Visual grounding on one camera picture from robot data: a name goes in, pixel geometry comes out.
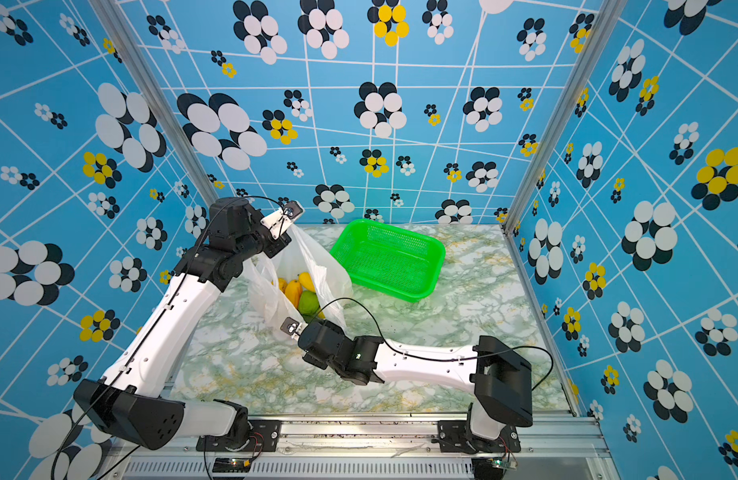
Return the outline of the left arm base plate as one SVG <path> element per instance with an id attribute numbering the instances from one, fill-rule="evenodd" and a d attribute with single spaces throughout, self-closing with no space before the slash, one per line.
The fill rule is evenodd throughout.
<path id="1" fill-rule="evenodd" d="M 200 437 L 195 446 L 199 453 L 262 453 L 274 452 L 281 437 L 283 423 L 278 420 L 252 419 L 240 437 Z"/>

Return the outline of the white plastic bag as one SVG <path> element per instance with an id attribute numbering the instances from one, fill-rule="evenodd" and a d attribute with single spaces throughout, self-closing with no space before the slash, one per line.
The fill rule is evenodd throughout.
<path id="1" fill-rule="evenodd" d="M 353 295 L 347 271 L 304 229 L 293 226 L 287 234 L 291 243 L 274 258 L 260 254 L 243 264 L 242 277 L 247 280 L 251 307 L 262 316 L 264 325 L 276 338 L 285 339 L 286 335 L 280 330 L 284 320 L 291 317 L 302 322 L 304 317 L 285 298 L 278 280 L 294 280 L 299 274 L 307 273 L 326 319 L 345 328 L 344 309 L 335 299 Z"/>

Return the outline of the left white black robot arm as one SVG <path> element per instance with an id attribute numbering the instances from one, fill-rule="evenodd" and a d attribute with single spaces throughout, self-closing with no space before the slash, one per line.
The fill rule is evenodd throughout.
<path id="1" fill-rule="evenodd" d="M 99 430 L 149 450 L 199 436 L 244 446 L 251 435 L 245 407 L 175 401 L 162 391 L 204 313 L 247 260 L 260 253 L 273 258 L 290 243 L 286 231 L 302 213 L 296 201 L 268 215 L 241 197 L 212 204 L 206 227 L 176 265 L 142 330 L 99 380 L 76 387 L 73 398 L 85 416 Z"/>

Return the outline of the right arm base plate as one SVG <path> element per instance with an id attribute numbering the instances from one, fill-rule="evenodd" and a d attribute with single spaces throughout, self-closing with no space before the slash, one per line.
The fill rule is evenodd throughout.
<path id="1" fill-rule="evenodd" d="M 494 440 L 477 437 L 470 431 L 466 420 L 441 420 L 437 422 L 437 435 L 432 439 L 441 452 L 475 455 L 493 453 L 507 455 L 521 451 L 516 428 L 505 426 Z"/>

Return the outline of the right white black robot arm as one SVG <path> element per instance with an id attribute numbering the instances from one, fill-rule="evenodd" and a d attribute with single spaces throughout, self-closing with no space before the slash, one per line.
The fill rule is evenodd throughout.
<path id="1" fill-rule="evenodd" d="M 473 395 L 468 431 L 478 440 L 493 441 L 506 426 L 533 425 L 532 365 L 495 337 L 482 335 L 473 346 L 422 347 L 382 336 L 351 339 L 333 322 L 290 317 L 281 331 L 297 341 L 305 362 L 353 384 L 417 381 Z"/>

